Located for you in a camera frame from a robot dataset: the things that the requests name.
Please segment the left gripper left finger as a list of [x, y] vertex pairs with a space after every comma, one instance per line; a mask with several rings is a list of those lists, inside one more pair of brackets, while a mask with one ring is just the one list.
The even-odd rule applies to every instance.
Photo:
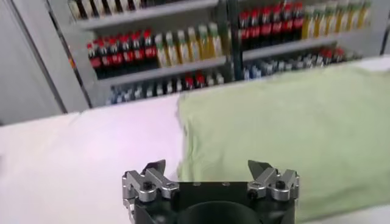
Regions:
[[166, 160], [148, 163], [141, 173], [136, 170], [125, 171], [122, 175], [122, 200], [129, 214], [135, 213], [135, 200], [149, 203], [157, 194], [168, 200], [174, 198], [180, 190], [178, 182], [164, 176]]

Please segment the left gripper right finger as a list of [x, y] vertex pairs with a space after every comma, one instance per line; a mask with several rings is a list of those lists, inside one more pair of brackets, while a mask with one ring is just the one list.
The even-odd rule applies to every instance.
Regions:
[[275, 201], [297, 200], [300, 177], [295, 170], [286, 169], [280, 173], [269, 163], [248, 160], [253, 180], [247, 183], [247, 193], [251, 199], [271, 197]]

